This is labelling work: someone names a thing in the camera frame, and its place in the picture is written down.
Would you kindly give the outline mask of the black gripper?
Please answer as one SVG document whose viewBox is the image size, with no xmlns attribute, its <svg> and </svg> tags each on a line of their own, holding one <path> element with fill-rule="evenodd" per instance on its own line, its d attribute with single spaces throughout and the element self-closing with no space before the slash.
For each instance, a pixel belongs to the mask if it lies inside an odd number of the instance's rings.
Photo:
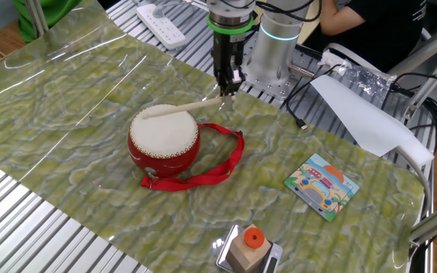
<svg viewBox="0 0 437 273">
<path fill-rule="evenodd" d="M 244 56 L 244 34 L 228 35 L 214 33 L 212 57 L 214 60 L 214 75 L 217 80 L 220 95 L 232 96 L 236 93 L 244 81 L 241 63 Z M 221 64 L 221 61 L 230 61 L 234 57 L 231 65 Z"/>
</svg>

